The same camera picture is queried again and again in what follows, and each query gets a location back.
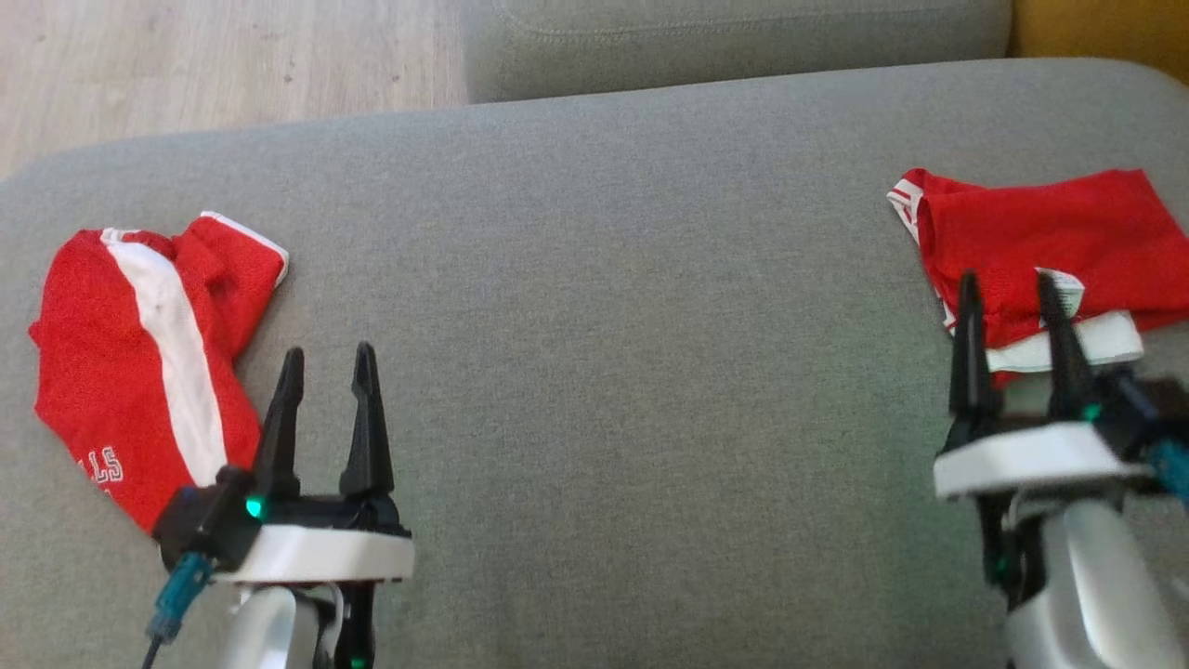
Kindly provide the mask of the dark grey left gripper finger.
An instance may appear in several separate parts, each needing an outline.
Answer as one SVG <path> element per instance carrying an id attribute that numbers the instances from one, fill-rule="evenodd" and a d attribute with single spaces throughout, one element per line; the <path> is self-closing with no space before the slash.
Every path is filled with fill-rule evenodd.
<path id="1" fill-rule="evenodd" d="M 357 346 L 351 389 L 357 410 L 339 492 L 348 498 L 389 496 L 395 488 L 389 433 L 375 348 L 365 340 Z"/>
<path id="2" fill-rule="evenodd" d="M 279 381 L 256 446 L 254 496 L 263 499 L 292 499 L 300 496 L 300 479 L 294 473 L 294 430 L 303 399 L 306 355 L 302 348 L 289 348 L 281 365 Z"/>

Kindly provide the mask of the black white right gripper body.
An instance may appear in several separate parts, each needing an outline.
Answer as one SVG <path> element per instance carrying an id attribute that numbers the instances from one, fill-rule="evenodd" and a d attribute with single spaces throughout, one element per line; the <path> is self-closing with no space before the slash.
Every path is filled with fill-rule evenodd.
<path id="1" fill-rule="evenodd" d="M 935 457 L 935 496 L 1116 486 L 1185 503 L 1185 384 L 1112 370 L 1095 378 L 1101 411 L 1092 422 L 1007 416 L 988 436 Z"/>

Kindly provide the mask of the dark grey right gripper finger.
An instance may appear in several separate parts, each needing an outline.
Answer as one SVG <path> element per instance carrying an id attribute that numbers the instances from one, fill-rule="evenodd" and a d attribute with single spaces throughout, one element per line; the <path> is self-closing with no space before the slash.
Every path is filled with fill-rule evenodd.
<path id="1" fill-rule="evenodd" d="M 971 271 L 960 280 L 948 409 L 956 419 L 984 419 L 1000 410 L 986 359 L 984 301 Z"/>
<path id="2" fill-rule="evenodd" d="M 1051 272 L 1038 274 L 1040 316 L 1048 332 L 1052 360 L 1052 393 L 1046 415 L 1053 422 L 1092 422 L 1100 414 L 1092 365 Z"/>

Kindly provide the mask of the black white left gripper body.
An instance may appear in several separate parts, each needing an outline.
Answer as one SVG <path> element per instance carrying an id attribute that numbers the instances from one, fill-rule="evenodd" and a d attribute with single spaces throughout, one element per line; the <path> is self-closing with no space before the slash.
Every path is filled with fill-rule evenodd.
<path id="1" fill-rule="evenodd" d="M 166 572 L 197 555 L 218 582 L 400 582 L 413 578 L 413 538 L 369 500 L 254 494 L 254 476 L 225 466 L 216 482 L 174 492 L 151 530 Z"/>

